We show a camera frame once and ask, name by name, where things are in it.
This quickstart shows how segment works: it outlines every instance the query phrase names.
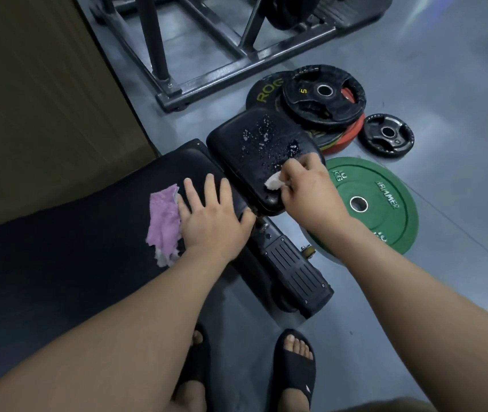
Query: pink cleaning rag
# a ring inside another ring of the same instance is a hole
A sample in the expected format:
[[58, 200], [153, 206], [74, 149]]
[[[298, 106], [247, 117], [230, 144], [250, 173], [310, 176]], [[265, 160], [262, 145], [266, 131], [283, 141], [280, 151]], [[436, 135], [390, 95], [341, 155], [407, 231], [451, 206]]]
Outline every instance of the pink cleaning rag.
[[181, 217], [177, 205], [178, 192], [179, 187], [172, 185], [151, 194], [149, 199], [151, 224], [146, 241], [148, 245], [155, 246], [156, 263], [161, 268], [172, 266], [179, 258], [177, 242], [181, 238]]

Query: gray metal frame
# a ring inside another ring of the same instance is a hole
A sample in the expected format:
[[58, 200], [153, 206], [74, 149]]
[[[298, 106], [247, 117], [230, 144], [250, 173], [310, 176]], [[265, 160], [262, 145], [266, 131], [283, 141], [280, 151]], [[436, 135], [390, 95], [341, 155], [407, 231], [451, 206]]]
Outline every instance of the gray metal frame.
[[[204, 75], [178, 84], [166, 63], [157, 6], [177, 1], [198, 21], [235, 60]], [[277, 63], [292, 58], [336, 36], [336, 27], [320, 21], [302, 23], [299, 33], [265, 49], [253, 45], [265, 20], [263, 0], [257, 0], [244, 34], [240, 36], [200, 0], [91, 0], [91, 10], [121, 42], [132, 59], [158, 90], [158, 103], [166, 111], [182, 110], [188, 104], [213, 94]], [[121, 14], [137, 9], [146, 46], [132, 34]]]

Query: sandal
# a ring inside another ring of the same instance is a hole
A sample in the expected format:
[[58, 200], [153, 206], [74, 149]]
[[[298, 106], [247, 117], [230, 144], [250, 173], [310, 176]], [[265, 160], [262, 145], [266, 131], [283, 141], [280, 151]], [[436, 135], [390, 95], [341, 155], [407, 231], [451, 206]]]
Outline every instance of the sandal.
[[213, 411], [212, 394], [210, 384], [210, 372], [212, 368], [212, 353], [208, 339], [208, 333], [202, 324], [196, 324], [195, 331], [202, 334], [202, 342], [193, 344], [187, 353], [185, 364], [179, 375], [179, 380], [175, 386], [174, 393], [180, 385], [188, 381], [197, 381], [206, 388], [206, 408], [208, 412]]
[[[309, 346], [313, 360], [284, 349], [284, 340], [290, 334], [295, 336], [295, 339], [300, 339]], [[309, 341], [301, 332], [288, 329], [280, 335], [275, 346], [273, 369], [270, 410], [276, 412], [282, 392], [286, 389], [302, 391], [309, 400], [310, 407], [316, 380], [316, 355]]]

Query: person's left hand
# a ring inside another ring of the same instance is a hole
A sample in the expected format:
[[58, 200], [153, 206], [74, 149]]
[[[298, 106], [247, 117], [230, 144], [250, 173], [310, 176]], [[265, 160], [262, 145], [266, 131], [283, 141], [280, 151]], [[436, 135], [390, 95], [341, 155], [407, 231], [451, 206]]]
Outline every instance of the person's left hand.
[[224, 263], [234, 260], [246, 245], [255, 222], [255, 215], [246, 208], [241, 221], [234, 214], [232, 190], [228, 180], [223, 178], [219, 199], [215, 190], [214, 177], [206, 176], [204, 195], [206, 206], [202, 205], [192, 180], [184, 181], [185, 192], [191, 209], [179, 195], [178, 206], [181, 215], [181, 235], [187, 251], [198, 251], [212, 257], [221, 257]]

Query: wooden panel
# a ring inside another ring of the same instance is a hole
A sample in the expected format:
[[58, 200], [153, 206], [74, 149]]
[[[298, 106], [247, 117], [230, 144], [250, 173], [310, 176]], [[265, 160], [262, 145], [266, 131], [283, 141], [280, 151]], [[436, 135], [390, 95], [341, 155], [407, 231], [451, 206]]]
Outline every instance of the wooden panel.
[[74, 0], [0, 0], [0, 223], [154, 159]]

